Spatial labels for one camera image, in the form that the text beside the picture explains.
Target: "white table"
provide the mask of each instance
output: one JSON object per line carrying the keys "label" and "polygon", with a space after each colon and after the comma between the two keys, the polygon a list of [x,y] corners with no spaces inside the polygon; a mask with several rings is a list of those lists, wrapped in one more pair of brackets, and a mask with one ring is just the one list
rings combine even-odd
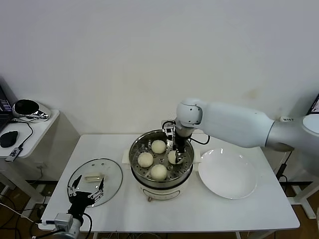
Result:
{"label": "white table", "polygon": [[[95,158],[109,158],[119,163],[123,183],[117,194],[107,203],[87,208],[93,219],[93,232],[238,232],[253,233],[251,238],[263,238],[274,230],[294,229],[299,221],[260,148],[244,149],[211,138],[208,145],[193,143],[201,153],[212,148],[229,148],[251,158],[258,177],[255,192],[240,200],[225,199],[209,191],[198,172],[192,172],[184,193],[169,201],[148,202],[139,191],[129,167],[121,164],[125,149],[139,135],[83,135],[57,184],[42,216],[53,220],[57,213],[70,208],[66,186],[72,173],[85,162]],[[194,135],[206,141],[205,135]],[[52,225],[39,225],[52,230]],[[88,231],[84,218],[82,231]]]}
{"label": "white table", "polygon": [[[45,122],[39,123],[29,123],[29,125],[33,129],[32,136],[23,144],[23,150],[19,154],[19,158],[26,158],[30,156],[36,146],[39,144],[45,133],[49,130],[51,125],[59,116],[59,110],[51,110],[52,115],[51,117]],[[26,209],[32,208],[36,202],[43,202],[44,197],[39,193],[43,186],[39,186],[37,190],[35,190],[32,186],[30,186],[25,179],[23,179],[18,172],[16,172],[12,168],[12,164],[14,162],[5,162],[5,158],[12,152],[15,147],[18,147],[30,134],[31,129],[25,123],[11,123],[8,124],[0,134],[17,130],[18,137],[16,143],[8,148],[1,148],[0,147],[0,181],[6,185],[4,190],[1,192],[4,194],[8,188],[13,188],[15,185],[19,187],[22,191],[24,191],[27,195],[31,197],[31,200],[26,205]],[[31,211],[24,211],[24,215],[30,214]]]}

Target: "black cable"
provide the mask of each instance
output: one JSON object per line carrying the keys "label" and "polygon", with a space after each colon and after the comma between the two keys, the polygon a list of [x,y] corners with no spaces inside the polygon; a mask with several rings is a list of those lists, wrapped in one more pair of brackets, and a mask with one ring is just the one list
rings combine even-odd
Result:
{"label": "black cable", "polygon": [[289,155],[288,155],[288,157],[286,158],[286,160],[285,160],[285,162],[282,164],[282,165],[280,165],[280,167],[279,167],[279,169],[278,169],[278,171],[277,171],[277,173],[276,173],[276,178],[277,178],[277,180],[279,180],[282,176],[283,176],[283,174],[284,174],[284,171],[285,171],[285,169],[286,169],[286,167],[287,167],[287,161],[288,161],[288,159],[290,158],[290,155],[292,154],[293,152],[292,151],[290,151],[290,153],[289,153]]}
{"label": "black cable", "polygon": [[35,237],[35,239],[45,238],[47,236],[50,236],[50,235],[53,235],[53,234],[56,234],[56,233],[59,233],[59,232],[65,232],[65,229],[59,229],[59,230],[56,230],[56,231],[53,231],[53,232],[50,232],[50,233],[47,233],[47,234],[44,234],[44,235],[41,235],[41,236],[37,236],[37,237]]}
{"label": "black cable", "polygon": [[191,141],[193,140],[194,142],[199,143],[201,145],[207,145],[209,143],[209,141],[210,141],[210,136],[208,135],[208,139],[207,139],[207,141],[205,143],[199,142],[199,141],[197,141],[196,139],[193,139],[193,138],[190,138],[190,140]]}
{"label": "black cable", "polygon": [[22,121],[16,121],[16,120],[10,120],[9,123],[26,123],[28,125],[28,127],[31,130],[31,134],[29,134],[29,136],[19,145],[18,148],[22,148],[23,144],[33,135],[33,129],[32,127],[29,125],[28,122],[22,122]]}
{"label": "black cable", "polygon": [[[6,195],[3,195],[3,194],[0,194],[0,195],[9,199],[9,201],[11,201],[11,203],[13,205],[13,209],[16,210],[14,202],[9,197],[7,197]],[[9,218],[8,221],[6,221],[3,225],[0,226],[0,229],[2,229],[5,225],[7,225],[12,220],[12,218],[15,216],[15,213],[14,212],[12,212],[12,213],[13,213],[12,216]]]}
{"label": "black cable", "polygon": [[18,147],[18,148],[22,148],[23,144],[33,135],[33,129],[31,128],[28,122],[19,122],[19,123],[26,123],[31,130],[31,134],[29,134],[29,136]]}
{"label": "black cable", "polygon": [[292,153],[293,153],[293,152],[292,152],[292,151],[290,151],[290,153],[289,153],[289,155],[288,155],[288,157],[287,157],[286,161],[284,162],[284,164],[286,164],[286,163],[287,163],[287,161],[288,161],[288,159],[290,158],[290,155],[291,155]]}
{"label": "black cable", "polygon": [[165,122],[162,124],[161,128],[163,129],[163,128],[164,128],[164,126],[165,126],[165,124],[167,124],[167,123],[176,124],[176,122],[175,122],[175,121],[167,120],[167,121],[165,121]]}
{"label": "black cable", "polygon": [[35,184],[37,181],[39,181],[43,177],[42,167],[39,167],[39,169],[40,169],[40,173],[41,173],[40,177],[38,179],[35,179],[33,182],[30,182],[29,184]]}
{"label": "black cable", "polygon": [[88,239],[90,234],[91,234],[93,222],[92,222],[92,218],[91,218],[91,216],[89,214],[83,213],[83,215],[86,215],[89,218],[89,220],[90,220],[90,229],[89,229],[88,234],[85,237],[85,239]]}
{"label": "black cable", "polygon": [[[0,230],[15,230],[15,228],[0,228]],[[20,230],[18,230],[18,233],[19,233],[20,239],[22,239]]]}
{"label": "black cable", "polygon": [[283,177],[286,179],[286,183],[288,183],[288,178],[285,175],[283,175]]}

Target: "power cord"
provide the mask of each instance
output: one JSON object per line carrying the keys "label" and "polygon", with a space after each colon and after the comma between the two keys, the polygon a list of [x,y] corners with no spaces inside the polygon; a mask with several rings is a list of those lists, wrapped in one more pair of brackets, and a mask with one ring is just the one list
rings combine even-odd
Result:
{"label": "power cord", "polygon": [[284,162],[282,165],[280,165],[280,168],[279,168],[278,172],[276,173],[276,178],[277,178],[277,180],[279,180],[281,177],[283,177],[284,171],[285,171],[285,169],[286,169],[286,167],[287,167],[287,161],[288,161],[288,159],[290,158],[290,156],[291,156],[292,153],[293,153],[293,152],[290,151],[288,157],[287,157],[286,160],[285,160],[285,162]]}
{"label": "power cord", "polygon": [[[3,195],[3,194],[0,194],[0,195],[3,196],[3,197],[5,197],[5,198],[7,198],[7,199],[12,203],[13,208],[16,209],[14,202],[13,202],[9,197],[7,197],[6,195]],[[3,227],[4,227],[5,225],[7,225],[7,224],[12,220],[13,217],[14,217],[14,213],[12,214],[12,216],[9,218],[8,221],[6,221],[3,225],[0,226],[0,229],[3,229]]]}
{"label": "power cord", "polygon": [[92,218],[91,218],[91,216],[89,214],[83,213],[83,215],[86,215],[89,218],[89,220],[90,220],[90,229],[89,229],[88,234],[85,237],[85,239],[88,239],[90,234],[91,234],[93,222],[92,222]]}
{"label": "power cord", "polygon": [[35,223],[35,222],[32,221],[30,218],[28,218],[28,217],[22,215],[21,213],[18,213],[16,210],[12,209],[11,207],[9,207],[9,206],[7,206],[7,205],[5,205],[5,204],[3,204],[3,203],[0,203],[0,205],[6,207],[6,208],[8,208],[8,209],[10,209],[11,211],[17,213],[17,214],[20,215],[21,217],[28,219],[30,222]]}
{"label": "power cord", "polygon": [[29,136],[19,145],[19,149],[22,149],[22,146],[24,145],[24,143],[33,135],[33,129],[32,127],[29,125],[28,122],[22,122],[22,121],[17,121],[17,120],[9,120],[9,123],[26,123],[28,125],[28,127],[31,130],[31,134],[29,134]]}
{"label": "power cord", "polygon": [[35,180],[34,180],[32,183],[30,183],[30,184],[35,184],[37,181],[39,181],[39,180],[43,177],[42,166],[38,166],[37,168],[40,169],[41,176],[40,176],[38,179],[35,179]]}
{"label": "power cord", "polygon": [[162,124],[161,128],[164,129],[164,126],[165,126],[165,124],[167,124],[167,123],[176,124],[175,121],[167,120],[167,121],[165,121],[165,122]]}
{"label": "power cord", "polygon": [[209,141],[210,141],[210,136],[208,135],[208,139],[207,139],[207,141],[206,141],[205,143],[199,142],[199,141],[197,141],[196,139],[193,139],[193,138],[190,138],[190,139],[189,139],[189,142],[191,142],[192,140],[193,140],[194,142],[196,142],[196,143],[201,144],[201,145],[207,145],[207,144],[209,143]]}
{"label": "power cord", "polygon": [[56,233],[59,233],[59,232],[65,232],[64,229],[59,229],[59,230],[56,230],[56,231],[53,231],[53,232],[50,232],[50,233],[47,233],[47,234],[44,234],[44,235],[41,235],[41,236],[33,236],[32,239],[40,239],[40,238],[45,238],[45,237],[48,237],[50,235],[53,235],[53,234],[56,234]]}

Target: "table leg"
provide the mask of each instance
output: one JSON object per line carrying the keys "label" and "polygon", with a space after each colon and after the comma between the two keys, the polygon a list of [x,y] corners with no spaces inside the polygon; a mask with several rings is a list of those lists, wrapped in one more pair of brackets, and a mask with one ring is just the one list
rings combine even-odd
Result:
{"label": "table leg", "polygon": [[275,232],[275,230],[254,232],[254,233],[249,234],[249,237],[247,239],[263,239],[274,232]]}
{"label": "table leg", "polygon": [[236,239],[241,239],[240,232],[235,232],[235,233],[236,233]]}
{"label": "table leg", "polygon": [[99,233],[94,233],[92,239],[97,239],[98,235],[99,235]]}
{"label": "table leg", "polygon": [[44,197],[38,193],[30,184],[28,184],[11,166],[13,163],[0,160],[0,173],[24,191],[36,202],[43,202]]}
{"label": "table leg", "polygon": [[11,190],[15,189],[15,185],[6,177],[4,177],[1,173],[0,173],[0,182],[6,186],[9,186]]}
{"label": "table leg", "polygon": [[305,189],[301,190],[299,186],[292,186],[295,192],[294,197],[288,197],[291,205],[301,205],[309,219],[316,219],[316,214],[310,206],[307,198],[319,190],[319,182],[313,182]]}

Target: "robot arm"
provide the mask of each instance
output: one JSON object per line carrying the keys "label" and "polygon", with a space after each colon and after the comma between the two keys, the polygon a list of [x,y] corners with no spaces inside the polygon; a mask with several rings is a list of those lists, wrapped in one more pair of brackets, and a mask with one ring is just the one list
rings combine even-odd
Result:
{"label": "robot arm", "polygon": [[187,140],[195,129],[200,129],[240,147],[265,146],[277,151],[298,148],[319,154],[319,115],[278,122],[256,110],[191,98],[178,104],[176,114],[175,137],[179,151],[183,147],[181,138]]}

